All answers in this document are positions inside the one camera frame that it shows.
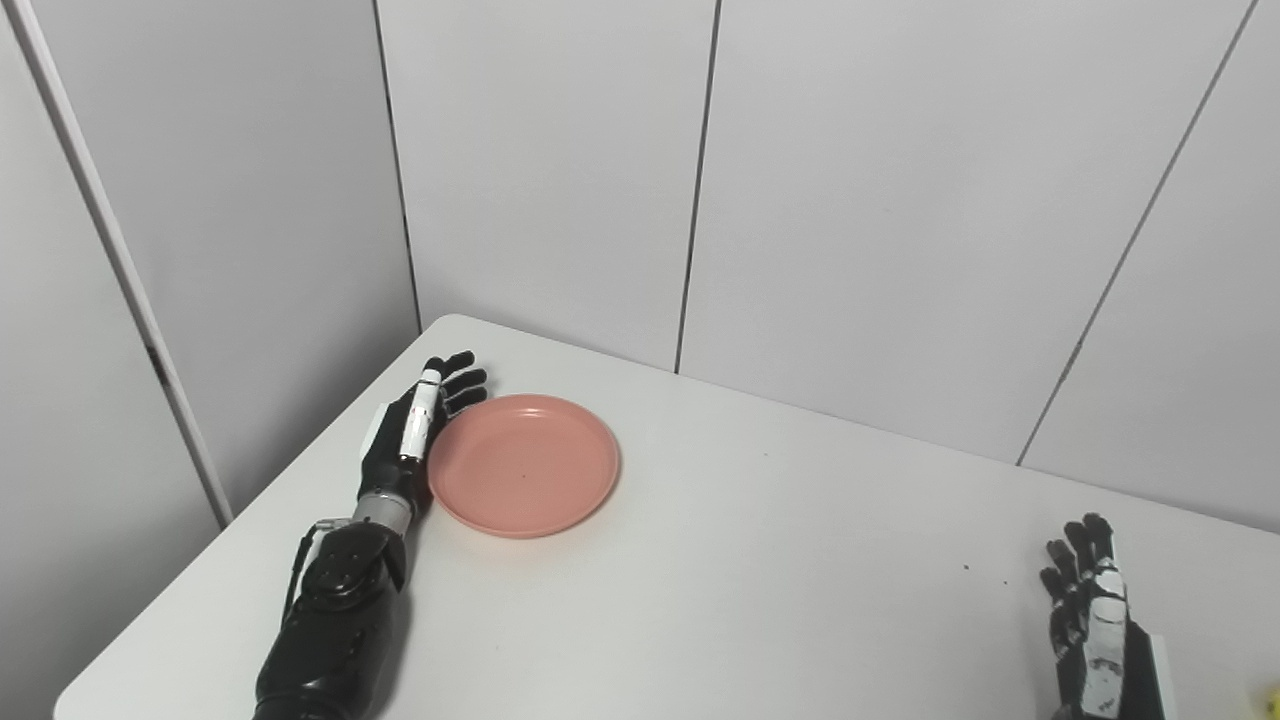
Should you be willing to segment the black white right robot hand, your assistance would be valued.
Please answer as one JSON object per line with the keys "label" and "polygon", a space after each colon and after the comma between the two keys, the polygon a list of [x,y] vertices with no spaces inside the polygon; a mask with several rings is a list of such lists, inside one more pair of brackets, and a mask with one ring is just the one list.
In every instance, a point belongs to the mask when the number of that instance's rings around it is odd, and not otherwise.
{"label": "black white right robot hand", "polygon": [[1055,719],[1174,719],[1169,660],[1160,637],[1134,618],[1114,529],[1097,512],[1046,543],[1039,571],[1051,607],[1059,706]]}

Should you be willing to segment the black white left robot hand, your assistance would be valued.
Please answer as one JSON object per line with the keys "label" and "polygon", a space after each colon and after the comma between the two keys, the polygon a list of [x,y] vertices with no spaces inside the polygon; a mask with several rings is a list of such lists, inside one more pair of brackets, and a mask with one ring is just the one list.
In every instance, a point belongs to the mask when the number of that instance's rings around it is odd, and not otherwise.
{"label": "black white left robot hand", "polygon": [[436,437],[488,398],[486,380],[470,350],[430,357],[415,383],[387,406],[361,461],[357,498],[396,497],[419,511],[428,497],[425,465]]}

